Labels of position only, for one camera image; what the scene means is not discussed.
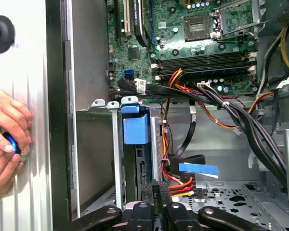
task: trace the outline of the side panel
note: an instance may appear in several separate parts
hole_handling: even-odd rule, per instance
[[[13,189],[0,201],[0,231],[52,230],[45,1],[0,0],[15,45],[0,56],[0,89],[27,103],[33,143]]]

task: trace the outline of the yellow wire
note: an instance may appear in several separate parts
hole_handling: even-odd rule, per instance
[[[281,48],[281,54],[282,54],[284,63],[289,68],[289,59],[288,59],[287,51],[286,51],[286,41],[287,41],[287,29],[285,29],[281,35],[280,48]]]
[[[169,87],[172,87],[174,82],[176,81],[177,77],[183,72],[183,70],[180,68],[178,73],[175,75],[175,77],[173,78],[173,80],[171,81]]]
[[[175,195],[172,195],[171,197],[176,197],[176,196],[190,196],[192,195],[192,191],[191,192],[184,192],[184,193],[179,193],[179,194],[175,194]]]

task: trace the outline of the ram slot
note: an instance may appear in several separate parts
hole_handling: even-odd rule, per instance
[[[129,0],[123,0],[123,10],[124,10],[124,30],[126,35],[131,35],[131,11]]]
[[[161,81],[167,81],[179,68],[184,70],[184,78],[201,78],[212,75],[234,75],[248,73],[256,62],[250,62],[245,52],[189,57],[163,60],[160,69],[153,72],[162,76]]]

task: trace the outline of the wire connector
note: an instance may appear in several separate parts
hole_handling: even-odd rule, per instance
[[[234,132],[237,136],[240,136],[240,135],[242,135],[242,133],[243,133],[241,127],[237,127],[237,128],[235,128],[235,129],[233,129],[233,132]]]
[[[204,86],[208,86],[210,87],[210,83],[209,82],[206,82],[206,81],[201,81],[200,83],[197,83],[197,87],[198,88],[202,88]]]

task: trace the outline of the white label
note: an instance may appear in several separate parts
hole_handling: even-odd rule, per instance
[[[286,80],[281,81],[281,82],[279,83],[279,85],[277,86],[277,88],[282,88],[283,86],[285,86],[285,85],[287,85],[287,84],[289,84],[289,77],[288,77]]]
[[[165,29],[165,28],[167,28],[166,22],[159,22],[159,23],[158,23],[158,28],[159,28],[159,29]]]
[[[140,78],[136,78],[136,91],[140,94],[145,94],[146,81]]]

